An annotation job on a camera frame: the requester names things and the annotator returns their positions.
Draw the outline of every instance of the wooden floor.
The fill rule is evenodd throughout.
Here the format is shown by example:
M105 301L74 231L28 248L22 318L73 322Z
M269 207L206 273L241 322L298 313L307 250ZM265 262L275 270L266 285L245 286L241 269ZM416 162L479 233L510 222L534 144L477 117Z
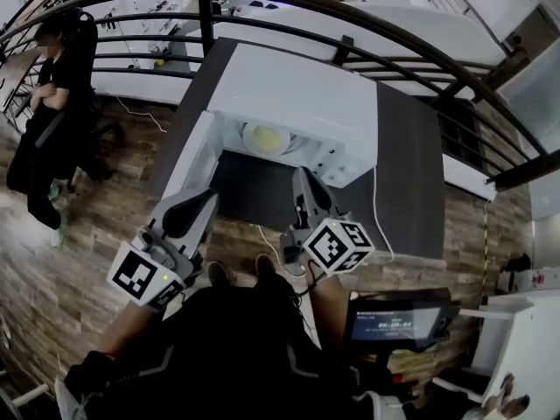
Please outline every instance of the wooden floor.
M167 108L149 110L169 125ZM143 193L158 145L165 135L147 117L128 115L117 102L104 109L104 121L119 120L125 145L108 157L115 176L102 185L79 175L77 192L64 195L68 237L61 249L51 248L47 229L26 209L25 197L5 187L5 173L15 144L0 138L0 312L11 330L10 354L25 372L53 385L56 375L80 362L95 348L100 333L124 304L105 283L119 242L129 240L155 205ZM530 211L527 188L501 194L488 206L489 265L486 291L494 287L500 266L511 256L530 250ZM482 294L484 268L483 203L449 188L445 202L444 261L397 257L390 265L361 267L345 278L358 291L445 286L465 307L476 307ZM279 233L264 229L277 245ZM261 252L270 252L257 228L218 219L206 259L218 259L240 271L241 284L251 284L246 270ZM201 278L200 285L207 280ZM405 380L418 379L416 391L443 368L458 365L472 344L474 327L462 319L451 326L451 339L422 354L395 353L389 365Z

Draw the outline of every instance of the small screen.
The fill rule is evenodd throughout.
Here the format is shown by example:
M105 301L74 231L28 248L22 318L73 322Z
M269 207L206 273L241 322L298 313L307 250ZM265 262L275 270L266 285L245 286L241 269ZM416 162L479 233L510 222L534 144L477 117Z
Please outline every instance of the small screen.
M439 308L410 311L357 311L352 340L423 340L438 319Z

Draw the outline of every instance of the yellow ball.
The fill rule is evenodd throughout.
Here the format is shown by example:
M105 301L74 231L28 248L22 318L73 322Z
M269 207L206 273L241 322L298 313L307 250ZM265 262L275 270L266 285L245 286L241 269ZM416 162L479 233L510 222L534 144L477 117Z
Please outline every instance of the yellow ball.
M282 136L275 129L267 126L258 126L253 130L255 144L263 151L276 151L282 144Z

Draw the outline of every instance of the black and white cube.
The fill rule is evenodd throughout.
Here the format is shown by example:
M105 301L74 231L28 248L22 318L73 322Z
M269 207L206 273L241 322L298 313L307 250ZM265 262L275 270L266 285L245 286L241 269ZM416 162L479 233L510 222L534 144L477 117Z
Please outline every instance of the black and white cube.
M179 294L185 283L172 270L155 262L149 254L122 242L108 282L140 306L161 310Z
M304 249L327 274L344 274L352 272L375 247L360 223L326 218Z

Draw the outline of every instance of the table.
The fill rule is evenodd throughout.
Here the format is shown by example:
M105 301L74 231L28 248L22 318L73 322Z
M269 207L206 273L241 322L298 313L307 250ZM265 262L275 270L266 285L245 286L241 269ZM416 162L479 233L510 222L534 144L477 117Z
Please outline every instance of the table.
M243 44L237 39L216 39L178 106L157 154L148 183L148 191L154 196L163 196L200 114L207 110L235 48ZM445 182L438 114L416 98L381 83L377 85L376 97L379 222L397 254L441 259ZM288 165L224 151L211 183L221 195L219 214L284 231L296 220L293 171ZM370 171L345 188L333 188L333 192L341 210L353 212L375 247L387 250L374 219L373 182L373 171Z
M37 49L10 56L0 67L0 111L6 116L12 128L19 131L13 109L16 91L24 82L33 64L40 56Z
M534 364L531 362L536 350L536 338L545 338L543 333L552 325L536 319L536 308L525 297L491 297L488 305L478 310L463 309L459 315L484 319L470 371L486 375L490 381L484 393L461 388L436 377L432 381L438 386L464 392L475 403L484 404L490 396L497 396L508 374L515 376L514 397L536 394ZM525 414L523 418L533 418Z

